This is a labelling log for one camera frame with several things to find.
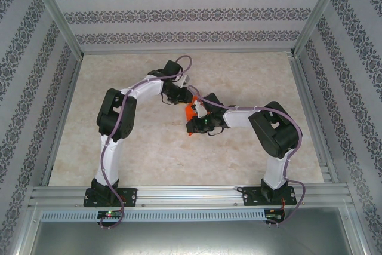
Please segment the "orange cloth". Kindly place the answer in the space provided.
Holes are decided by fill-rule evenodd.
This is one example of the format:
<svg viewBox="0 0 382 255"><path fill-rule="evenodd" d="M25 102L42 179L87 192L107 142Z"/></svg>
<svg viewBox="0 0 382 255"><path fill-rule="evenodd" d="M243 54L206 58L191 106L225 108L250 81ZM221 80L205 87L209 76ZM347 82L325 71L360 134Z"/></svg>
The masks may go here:
<svg viewBox="0 0 382 255"><path fill-rule="evenodd" d="M197 126L195 126L194 128L197 129L198 132L194 133L194 134L204 134L204 133L207 133L207 128L205 127L207 124L207 120L205 117L209 114L209 112L207 111L206 116L204 116L202 118L198 118L197 115L195 114L195 111L193 110L193 104L196 100L199 100L203 104L203 102L197 96L193 96L193 102L188 103L186 106L186 109L185 109L186 121L188 122L191 119L196 119L197 120Z"/></svg>

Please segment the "grey metal sheet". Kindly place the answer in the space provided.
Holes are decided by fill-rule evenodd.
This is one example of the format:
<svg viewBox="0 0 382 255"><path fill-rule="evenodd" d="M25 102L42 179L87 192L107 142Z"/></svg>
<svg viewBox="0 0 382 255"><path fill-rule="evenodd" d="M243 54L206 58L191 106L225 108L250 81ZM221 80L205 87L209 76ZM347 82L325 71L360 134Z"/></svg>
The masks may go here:
<svg viewBox="0 0 382 255"><path fill-rule="evenodd" d="M31 255L353 255L338 226L268 227L261 222L41 223Z"/></svg>

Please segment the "circuit board with green light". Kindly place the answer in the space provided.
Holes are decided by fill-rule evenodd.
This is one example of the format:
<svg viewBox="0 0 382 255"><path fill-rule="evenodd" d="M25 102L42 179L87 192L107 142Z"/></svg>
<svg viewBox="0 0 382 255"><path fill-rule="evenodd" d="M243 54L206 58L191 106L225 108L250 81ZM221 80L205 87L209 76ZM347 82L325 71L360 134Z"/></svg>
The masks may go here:
<svg viewBox="0 0 382 255"><path fill-rule="evenodd" d="M108 211L98 211L97 218L99 220L119 220L121 218L121 211L114 211L114 210L108 210Z"/></svg>

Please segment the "aluminium back rail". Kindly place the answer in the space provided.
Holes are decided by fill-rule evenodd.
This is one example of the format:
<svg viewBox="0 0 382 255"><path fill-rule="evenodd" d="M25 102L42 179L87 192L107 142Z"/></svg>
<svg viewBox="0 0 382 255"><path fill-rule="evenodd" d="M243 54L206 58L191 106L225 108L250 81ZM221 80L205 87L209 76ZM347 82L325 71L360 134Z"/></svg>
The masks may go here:
<svg viewBox="0 0 382 255"><path fill-rule="evenodd" d="M287 53L293 55L292 48L235 48L235 49L155 49L155 50L89 50L84 55L114 54L195 54L195 53Z"/></svg>

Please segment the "aluminium mounting rail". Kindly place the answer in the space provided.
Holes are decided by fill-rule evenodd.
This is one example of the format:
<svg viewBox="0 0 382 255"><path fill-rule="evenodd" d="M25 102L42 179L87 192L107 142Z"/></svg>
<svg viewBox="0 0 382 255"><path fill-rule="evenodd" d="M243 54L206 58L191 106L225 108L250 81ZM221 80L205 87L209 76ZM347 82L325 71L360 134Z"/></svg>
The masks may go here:
<svg viewBox="0 0 382 255"><path fill-rule="evenodd" d="M83 208L85 186L35 187L27 206L41 210ZM216 209L243 207L236 186L139 186L136 208ZM353 198L345 183L306 185L301 208L352 207Z"/></svg>

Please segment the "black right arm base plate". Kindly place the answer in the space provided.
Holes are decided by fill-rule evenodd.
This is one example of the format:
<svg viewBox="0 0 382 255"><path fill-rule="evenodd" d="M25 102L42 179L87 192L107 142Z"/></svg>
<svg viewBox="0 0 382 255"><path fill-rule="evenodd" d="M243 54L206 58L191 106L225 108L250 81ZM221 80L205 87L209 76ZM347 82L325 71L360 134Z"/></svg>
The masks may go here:
<svg viewBox="0 0 382 255"><path fill-rule="evenodd" d="M242 198L244 206L270 206L282 205L282 203L286 206L297 205L295 190L292 186L275 191L260 186L243 187Z"/></svg>

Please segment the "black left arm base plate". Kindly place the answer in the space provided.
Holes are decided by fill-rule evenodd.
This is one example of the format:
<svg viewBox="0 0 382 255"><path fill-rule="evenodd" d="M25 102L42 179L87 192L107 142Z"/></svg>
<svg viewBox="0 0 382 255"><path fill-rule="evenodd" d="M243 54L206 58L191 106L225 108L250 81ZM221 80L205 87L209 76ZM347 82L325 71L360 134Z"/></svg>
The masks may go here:
<svg viewBox="0 0 382 255"><path fill-rule="evenodd" d="M122 200L124 207L135 207L137 200L136 188L117 188L116 193ZM117 196L107 186L102 191L88 188L85 192L84 207L121 207Z"/></svg>

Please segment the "aluminium side rail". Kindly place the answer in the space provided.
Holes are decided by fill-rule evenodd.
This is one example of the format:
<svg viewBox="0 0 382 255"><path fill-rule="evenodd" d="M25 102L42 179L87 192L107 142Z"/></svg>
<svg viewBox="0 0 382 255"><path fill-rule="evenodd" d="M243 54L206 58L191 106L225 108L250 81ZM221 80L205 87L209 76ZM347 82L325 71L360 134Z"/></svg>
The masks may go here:
<svg viewBox="0 0 382 255"><path fill-rule="evenodd" d="M76 84L77 84L77 81L78 81L78 77L79 77L79 73L80 73L80 70L81 70L81 65L82 65L83 58L84 58L83 56L79 57L79 59L78 59L78 61L76 63L76 66L75 66L75 68L74 68L74 70L72 72L72 76L71 76L71 79L70 79L70 85L68 86L68 89L67 89L67 92L66 92L66 97L65 97L65 100L64 100L64 103L63 103L63 107L61 109L61 115L60 115L60 118L58 120L58 126L57 126L57 129L56 129L55 133L54 133L53 141L52 141L49 153L48 153L47 162L46 162L46 164L44 166L44 170L43 170L43 173L42 173L41 181L39 183L40 186L48 186L48 184L49 184L50 177L51 177L51 172L53 170L53 166L54 166L54 163L55 163L55 160L56 160L56 156L57 156L58 149L59 149L59 146L60 146L60 141L61 141L61 138L62 138L62 135L63 135L63 131L64 131L64 127L65 127L65 124L66 124L67 116L69 114L70 105L71 105L71 102L72 102L72 98L73 98L73 95L74 95L74 92L75 92L75 87L76 87Z"/></svg>
<svg viewBox="0 0 382 255"><path fill-rule="evenodd" d="M324 132L321 127L318 113L315 108L313 97L304 76L303 69L298 59L292 54L288 54L291 71L297 86L298 94L306 117L307 125L315 148L321 173L325 183L345 183L336 172L334 161L330 153L329 144L325 140Z"/></svg>

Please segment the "aluminium frame post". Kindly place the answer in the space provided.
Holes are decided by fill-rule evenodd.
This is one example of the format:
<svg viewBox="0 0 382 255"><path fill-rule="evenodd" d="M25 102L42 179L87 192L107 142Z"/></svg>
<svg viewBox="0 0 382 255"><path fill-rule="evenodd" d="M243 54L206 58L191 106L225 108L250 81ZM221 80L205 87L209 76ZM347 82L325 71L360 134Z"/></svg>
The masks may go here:
<svg viewBox="0 0 382 255"><path fill-rule="evenodd" d="M42 0L47 10L49 11L52 19L60 29L64 39L69 45L71 51L74 53L77 59L82 60L84 53L78 43L75 34L72 32L63 12L61 11L56 0Z"/></svg>
<svg viewBox="0 0 382 255"><path fill-rule="evenodd" d="M309 15L306 24L304 25L299 37L297 38L297 41L292 49L292 55L294 57L297 57L301 51L303 50L306 42L308 41L309 37L311 36L317 22L321 18L322 14L324 13L326 7L328 6L330 0L318 0L315 4L314 8L312 9L311 14Z"/></svg>

